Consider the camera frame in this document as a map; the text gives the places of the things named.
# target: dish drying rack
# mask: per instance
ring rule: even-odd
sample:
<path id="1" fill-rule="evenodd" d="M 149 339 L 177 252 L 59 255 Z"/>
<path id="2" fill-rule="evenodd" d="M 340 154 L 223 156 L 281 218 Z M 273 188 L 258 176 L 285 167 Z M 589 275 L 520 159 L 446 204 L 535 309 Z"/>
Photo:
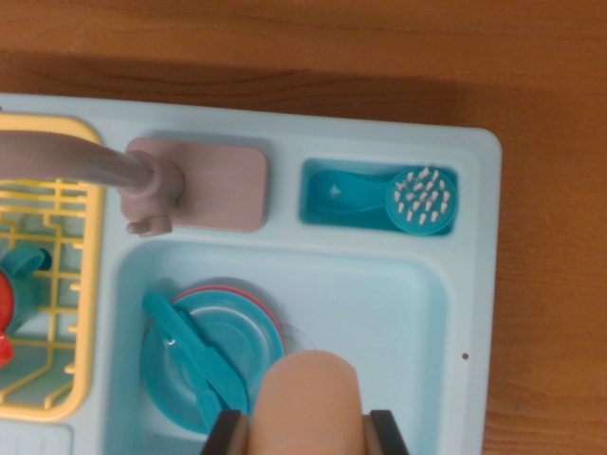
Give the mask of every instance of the dish drying rack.
<path id="1" fill-rule="evenodd" d="M 61 133 L 101 143 L 72 118 L 0 113 L 0 129 Z M 0 370 L 0 418 L 64 419 L 90 389 L 101 245 L 103 188 L 84 182 L 1 181 L 0 255 L 30 241 L 52 256 L 37 271 L 41 302 L 11 338 L 14 359 Z"/>

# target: light blue sink basin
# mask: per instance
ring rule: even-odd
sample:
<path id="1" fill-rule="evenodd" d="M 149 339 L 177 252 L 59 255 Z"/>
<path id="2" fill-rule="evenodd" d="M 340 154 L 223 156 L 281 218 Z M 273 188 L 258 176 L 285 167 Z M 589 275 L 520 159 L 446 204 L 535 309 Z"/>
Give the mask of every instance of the light blue sink basin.
<path id="1" fill-rule="evenodd" d="M 175 297 L 230 283 L 274 312 L 289 351 L 324 349 L 352 363 L 363 410 L 392 410 L 412 455 L 481 452 L 500 188 L 492 134 L 124 101 L 1 95 L 0 105 L 81 118 L 115 150 L 135 137 L 253 146 L 271 169 L 267 221 L 252 233 L 177 229 L 142 240 L 125 232 L 120 197 L 107 193 L 93 385 L 80 410 L 46 426 L 44 434 L 56 428 L 53 445 L 69 439 L 76 455 L 200 453 L 204 436 L 169 421 L 143 386 L 151 321 L 141 301 L 151 291 Z M 415 237 L 312 224 L 301 211 L 306 163 L 368 173 L 451 169 L 453 229 Z M 0 421 L 0 431 L 39 425 Z"/>

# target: wooden table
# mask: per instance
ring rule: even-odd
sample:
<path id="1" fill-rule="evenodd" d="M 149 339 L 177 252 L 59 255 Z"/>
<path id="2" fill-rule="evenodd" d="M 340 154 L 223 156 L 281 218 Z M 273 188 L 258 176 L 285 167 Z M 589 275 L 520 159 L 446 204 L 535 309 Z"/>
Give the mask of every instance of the wooden table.
<path id="1" fill-rule="evenodd" d="M 489 129 L 484 451 L 607 453 L 606 3 L 5 2 L 0 91 Z"/>

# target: faucet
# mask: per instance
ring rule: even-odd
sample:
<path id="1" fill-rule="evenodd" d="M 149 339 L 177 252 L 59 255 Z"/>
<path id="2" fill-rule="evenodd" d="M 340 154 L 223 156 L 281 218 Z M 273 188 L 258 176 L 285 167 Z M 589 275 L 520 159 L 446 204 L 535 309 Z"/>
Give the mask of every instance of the faucet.
<path id="1" fill-rule="evenodd" d="M 45 178 L 116 187 L 127 231 L 142 237 L 173 230 L 171 209 L 184 189 L 174 162 L 141 150 L 122 154 L 69 135 L 0 131 L 0 180 Z"/>

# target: toy kitchen sink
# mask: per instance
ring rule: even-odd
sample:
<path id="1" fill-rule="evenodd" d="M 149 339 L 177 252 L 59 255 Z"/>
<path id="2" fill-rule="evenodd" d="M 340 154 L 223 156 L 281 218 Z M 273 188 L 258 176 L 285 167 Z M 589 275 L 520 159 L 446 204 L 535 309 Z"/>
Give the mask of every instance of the toy kitchen sink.
<path id="1" fill-rule="evenodd" d="M 34 274 L 49 282 L 50 301 L 14 336 L 14 365 L 0 369 L 3 454 L 198 454 L 205 435 L 169 420 L 144 385 L 152 322 L 142 301 L 209 283 L 262 300 L 287 352 L 318 348 L 349 361 L 363 410 L 391 410 L 413 455 L 481 452 L 500 191 L 494 135 L 113 100 L 0 95 L 0 106 L 4 130 L 121 152 L 138 137 L 238 146 L 261 151 L 266 166 L 263 204 L 249 186 L 218 205 L 244 213 L 258 204 L 265 216 L 250 226 L 154 237 L 127 232 L 114 189 L 103 206 L 100 187 L 69 179 L 0 184 L 0 256 L 30 240 L 58 261 Z M 4 127 L 2 116 L 11 118 Z M 350 182 L 348 194 L 332 180 L 315 192 L 327 175 Z M 10 206 L 24 185 L 33 196 Z M 366 209 L 352 209 L 359 202 Z"/>

